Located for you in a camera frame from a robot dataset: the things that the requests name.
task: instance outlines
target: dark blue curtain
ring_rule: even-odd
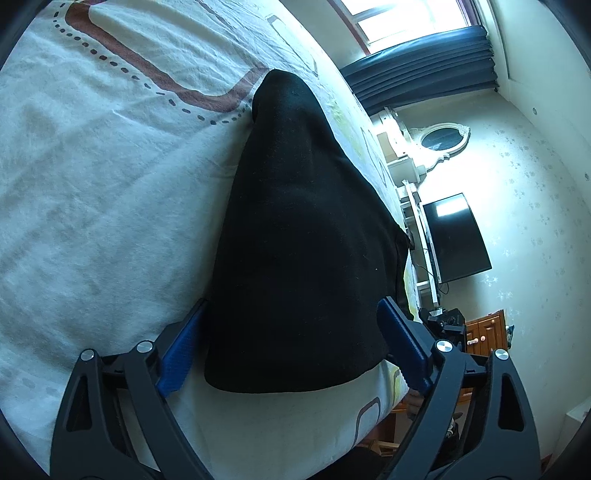
[[[341,69],[368,115],[430,98],[497,86],[481,25],[386,48]]]

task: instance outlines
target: blue gripper pad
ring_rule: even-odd
[[[425,329],[424,325],[407,320],[394,301],[387,298],[378,303],[378,326],[388,344],[391,360],[400,368],[407,385],[427,395],[433,386],[430,346],[410,331],[419,333],[419,328]]]
[[[204,308],[193,313],[185,327],[178,334],[160,362],[160,379],[156,388],[167,398],[172,392],[180,390],[191,370],[195,347],[197,345],[197,327]]]

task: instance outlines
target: window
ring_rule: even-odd
[[[471,0],[329,0],[366,53],[478,24]]]

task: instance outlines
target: wooden cabinet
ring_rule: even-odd
[[[505,313],[503,310],[491,313],[486,317],[466,322],[466,351],[474,355],[489,356],[498,348],[507,350],[507,334],[505,332]],[[458,403],[470,401],[471,388],[462,388]]]

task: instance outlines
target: patterned bedsheet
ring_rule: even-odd
[[[79,352],[128,351],[204,295],[270,69],[310,86],[402,225],[369,118],[277,0],[54,0],[0,72],[0,407],[43,468]],[[170,404],[216,479],[296,480],[346,453],[406,389],[384,361],[320,392],[230,394],[197,362]],[[231,460],[228,440],[241,446]]]

